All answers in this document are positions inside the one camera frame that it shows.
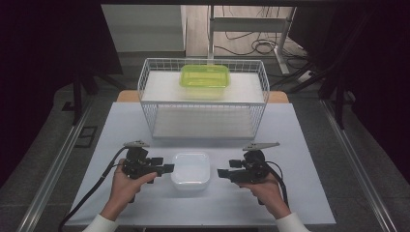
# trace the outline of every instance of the white bowl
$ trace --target white bowl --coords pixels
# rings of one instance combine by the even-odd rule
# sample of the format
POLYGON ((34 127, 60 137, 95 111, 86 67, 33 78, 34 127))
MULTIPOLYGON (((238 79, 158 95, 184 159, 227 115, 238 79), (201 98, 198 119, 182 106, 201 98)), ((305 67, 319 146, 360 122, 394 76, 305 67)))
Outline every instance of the white bowl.
POLYGON ((210 179, 210 162, 202 152, 185 152, 174 156, 171 180, 178 190, 203 190, 210 179))

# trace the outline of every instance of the white wire basket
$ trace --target white wire basket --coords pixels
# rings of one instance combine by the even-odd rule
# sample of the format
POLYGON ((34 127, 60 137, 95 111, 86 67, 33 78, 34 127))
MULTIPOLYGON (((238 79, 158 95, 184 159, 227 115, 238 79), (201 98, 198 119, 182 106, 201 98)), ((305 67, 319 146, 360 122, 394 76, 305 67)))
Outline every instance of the white wire basket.
POLYGON ((253 139, 269 98, 262 61, 147 59, 138 81, 139 98, 153 137, 253 139), (185 65, 223 65, 224 89, 179 85, 185 65))

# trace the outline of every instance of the human hand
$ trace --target human hand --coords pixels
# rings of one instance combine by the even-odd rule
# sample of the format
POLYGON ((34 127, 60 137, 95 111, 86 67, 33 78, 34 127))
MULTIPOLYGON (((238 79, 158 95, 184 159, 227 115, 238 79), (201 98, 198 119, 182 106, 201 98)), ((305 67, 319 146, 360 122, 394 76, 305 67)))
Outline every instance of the human hand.
POLYGON ((272 174, 265 178, 260 184, 236 183, 241 188, 250 189, 276 219, 284 218, 291 214, 290 209, 284 203, 278 186, 278 181, 272 174))
POLYGON ((136 193, 141 191, 141 186, 157 177, 157 172, 149 173, 136 180, 129 178, 122 171, 124 159, 120 159, 112 179, 109 199, 100 213, 106 219, 115 221, 127 207, 136 193))

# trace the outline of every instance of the white table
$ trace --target white table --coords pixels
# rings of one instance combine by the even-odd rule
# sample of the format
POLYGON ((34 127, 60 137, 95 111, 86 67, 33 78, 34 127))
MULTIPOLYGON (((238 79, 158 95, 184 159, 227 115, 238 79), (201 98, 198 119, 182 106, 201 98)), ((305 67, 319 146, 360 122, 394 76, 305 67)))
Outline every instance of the white table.
MULTIPOLYGON (((218 168, 229 168, 229 160, 241 160, 245 140, 153 139, 139 103, 116 102, 112 105, 99 143, 73 205, 100 178, 124 142, 141 139, 151 145, 149 157, 172 157, 184 151, 201 151, 210 157, 211 180, 200 192, 182 192, 173 187, 169 174, 144 185, 117 219, 120 225, 142 227, 263 227, 274 225, 273 217, 257 203, 249 190, 238 188, 218 177, 218 168)), ((290 103, 269 103, 255 142, 279 142, 264 149, 266 160, 282 168, 290 208, 304 224, 336 223, 308 151, 295 111, 290 103)), ((91 222, 108 199, 112 172, 67 225, 91 222)))

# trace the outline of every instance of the green lid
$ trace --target green lid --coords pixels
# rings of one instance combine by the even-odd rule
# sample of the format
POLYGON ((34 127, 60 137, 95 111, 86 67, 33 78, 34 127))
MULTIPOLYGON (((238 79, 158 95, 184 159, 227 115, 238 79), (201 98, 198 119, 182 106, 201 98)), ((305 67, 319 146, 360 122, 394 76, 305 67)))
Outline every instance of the green lid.
POLYGON ((180 85, 225 88, 229 85, 229 69, 223 65, 185 65, 181 69, 180 85))

